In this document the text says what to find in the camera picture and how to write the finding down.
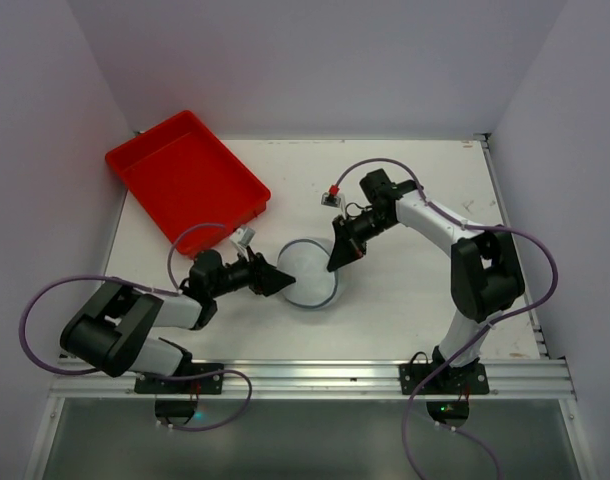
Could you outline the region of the white mesh laundry bag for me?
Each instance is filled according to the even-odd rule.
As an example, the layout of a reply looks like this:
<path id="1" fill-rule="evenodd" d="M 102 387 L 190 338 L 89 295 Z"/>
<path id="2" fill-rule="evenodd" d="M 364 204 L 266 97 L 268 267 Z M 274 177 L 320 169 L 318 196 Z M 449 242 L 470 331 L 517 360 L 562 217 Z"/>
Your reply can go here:
<path id="1" fill-rule="evenodd" d="M 277 267 L 295 278 L 294 284 L 280 292 L 289 304 L 320 310 L 339 300 L 349 280 L 342 270 L 327 270 L 332 249 L 331 240 L 317 237 L 297 238 L 282 247 Z"/>

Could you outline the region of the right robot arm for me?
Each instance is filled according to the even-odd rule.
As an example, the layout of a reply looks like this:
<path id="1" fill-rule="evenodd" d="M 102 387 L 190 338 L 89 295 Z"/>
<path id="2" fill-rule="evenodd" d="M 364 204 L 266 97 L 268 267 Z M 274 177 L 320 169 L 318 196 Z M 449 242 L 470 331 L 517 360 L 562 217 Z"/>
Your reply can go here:
<path id="1" fill-rule="evenodd" d="M 471 224 L 430 201 L 415 180 L 392 181 L 384 170 L 359 182 L 368 205 L 361 213 L 343 213 L 332 221 L 334 243 L 327 270 L 337 271 L 367 253 L 367 242 L 396 225 L 421 234 L 450 260 L 450 294 L 456 311 L 434 363 L 462 369 L 480 356 L 484 332 L 525 292 L 512 235 Z"/>

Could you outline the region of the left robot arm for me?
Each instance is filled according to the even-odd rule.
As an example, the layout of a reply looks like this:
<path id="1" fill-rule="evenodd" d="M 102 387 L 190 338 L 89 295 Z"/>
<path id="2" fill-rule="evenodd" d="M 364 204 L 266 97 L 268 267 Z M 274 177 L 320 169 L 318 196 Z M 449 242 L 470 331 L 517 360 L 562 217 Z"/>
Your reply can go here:
<path id="1" fill-rule="evenodd" d="M 173 376 L 191 362 L 181 346 L 151 333 L 175 327 L 198 331 L 217 313 L 216 299 L 243 288 L 264 297 L 296 283 L 295 277 L 248 248 L 233 263 L 205 250 L 173 296 L 141 293 L 133 286 L 106 281 L 66 324 L 60 346 L 110 377 L 127 371 Z"/>

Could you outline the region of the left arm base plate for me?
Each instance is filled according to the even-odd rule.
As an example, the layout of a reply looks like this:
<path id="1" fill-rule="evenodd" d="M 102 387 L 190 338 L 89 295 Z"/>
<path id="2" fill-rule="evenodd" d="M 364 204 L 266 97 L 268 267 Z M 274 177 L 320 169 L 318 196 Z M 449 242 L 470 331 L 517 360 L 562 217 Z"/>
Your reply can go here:
<path id="1" fill-rule="evenodd" d="M 154 395 L 155 417 L 160 421 L 186 425 L 198 414 L 198 400 L 201 394 L 219 395 L 222 391 L 224 369 L 222 363 L 186 364 L 177 372 L 178 376 L 190 380 L 171 381 L 141 375 L 135 382 L 134 392 L 140 395 Z"/>

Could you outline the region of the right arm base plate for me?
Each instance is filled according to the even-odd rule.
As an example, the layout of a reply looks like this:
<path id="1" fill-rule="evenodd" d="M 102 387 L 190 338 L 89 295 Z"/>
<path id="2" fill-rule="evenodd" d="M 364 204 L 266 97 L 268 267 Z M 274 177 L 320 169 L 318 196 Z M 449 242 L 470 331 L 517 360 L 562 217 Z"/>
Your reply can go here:
<path id="1" fill-rule="evenodd" d="M 427 376 L 444 364 L 444 358 L 437 347 L 428 356 L 419 351 L 406 363 L 398 365 L 401 393 L 410 395 L 414 388 Z M 470 398 L 488 395 L 490 387 L 485 366 L 474 360 L 464 367 L 447 366 L 429 380 L 420 390 L 421 395 L 454 396 L 453 400 L 426 403 L 430 417 L 440 424 L 460 427 L 470 414 Z"/>

